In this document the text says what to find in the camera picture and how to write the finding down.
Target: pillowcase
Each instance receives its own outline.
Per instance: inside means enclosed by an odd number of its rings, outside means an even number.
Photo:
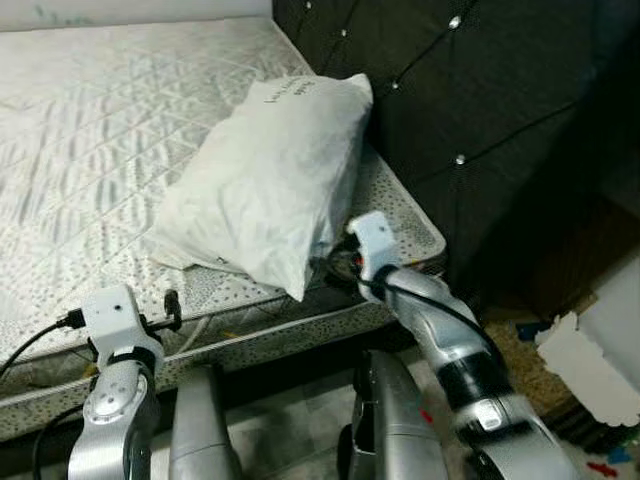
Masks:
[[[302,300],[309,258],[350,207],[372,103],[364,74],[255,82],[169,188],[152,258],[243,271]]]

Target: black cable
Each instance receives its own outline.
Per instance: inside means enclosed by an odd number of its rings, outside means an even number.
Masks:
[[[425,297],[425,296],[420,295],[418,293],[412,292],[411,290],[406,290],[406,289],[404,289],[402,287],[398,287],[396,285],[389,285],[387,283],[381,285],[381,284],[379,284],[377,282],[369,282],[369,281],[363,280],[361,278],[358,278],[358,282],[360,282],[363,285],[366,285],[368,287],[378,287],[378,288],[383,288],[385,290],[390,290],[392,292],[395,291],[395,292],[402,293],[402,294],[407,295],[409,297],[415,298],[416,300],[419,300],[419,301],[421,301],[423,303],[426,303],[430,307],[436,308],[436,309],[446,313],[450,317],[455,318],[456,320],[462,322],[467,327],[469,327],[471,330],[473,330],[476,334],[478,334],[482,338],[482,340],[484,340],[484,342],[489,347],[489,350],[491,350],[491,352],[490,352],[491,355],[493,357],[495,357],[496,361],[500,364],[500,366],[502,368],[505,369],[505,371],[507,370],[507,364],[506,364],[506,362],[504,360],[504,357],[502,356],[502,352],[500,351],[500,349],[498,348],[496,343],[493,341],[493,339],[476,322],[474,322],[473,320],[468,319],[467,317],[465,317],[463,314],[461,314],[457,310],[449,307],[448,305],[445,305],[442,302],[439,302],[439,301],[434,300],[432,298]]]
[[[2,365],[2,368],[0,368],[0,379],[2,379],[6,371],[9,369],[9,367],[11,367],[13,362],[16,361],[16,359],[20,356],[20,354],[24,352],[27,348],[29,348],[31,345],[33,345],[36,341],[38,341],[40,337],[43,337],[47,333],[53,332],[54,330],[64,326],[66,326],[66,323],[56,322],[52,325],[49,325],[46,328],[43,328],[38,333],[36,333],[33,337],[31,337],[29,340],[24,342],[22,346],[20,346],[20,348],[18,348],[15,352],[13,352],[9,357],[9,359],[6,362],[4,362],[4,365]]]
[[[53,429],[56,425],[58,425],[62,420],[67,418],[70,415],[73,415],[76,412],[82,410],[83,405],[76,405],[64,412],[55,416],[47,425],[40,430],[40,433],[36,437],[36,441],[33,443],[33,451],[31,452],[31,470],[33,472],[33,480],[42,480],[42,474],[40,472],[40,450],[42,445],[42,440],[49,433],[51,429]]]

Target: black fabric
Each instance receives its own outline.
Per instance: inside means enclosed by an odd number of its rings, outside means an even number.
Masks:
[[[521,241],[505,219],[522,228],[516,199],[543,164],[555,168],[550,152],[628,37],[637,3],[276,0],[275,12],[285,31],[300,27],[292,39],[317,73],[367,73],[375,94],[369,139],[444,234],[449,280],[469,296],[521,263],[495,258],[505,242]],[[455,16],[461,23],[450,29]],[[524,232],[545,229],[543,210],[526,211]],[[492,275],[475,271],[488,264]]]

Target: pillow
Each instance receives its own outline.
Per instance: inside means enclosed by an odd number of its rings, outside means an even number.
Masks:
[[[169,188],[152,258],[244,271],[302,300],[309,258],[347,215],[372,102],[364,74],[255,82]]]

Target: white quilted mattress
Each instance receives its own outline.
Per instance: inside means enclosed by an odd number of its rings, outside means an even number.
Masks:
[[[157,265],[144,239],[167,186],[249,85],[310,73],[271,20],[0,33],[0,58],[0,359],[114,283],[131,285],[152,319],[167,288],[186,316],[282,295],[242,275]],[[439,253],[392,174],[375,175],[363,208],[378,191],[397,213],[407,260]],[[30,354],[83,335],[55,332]]]

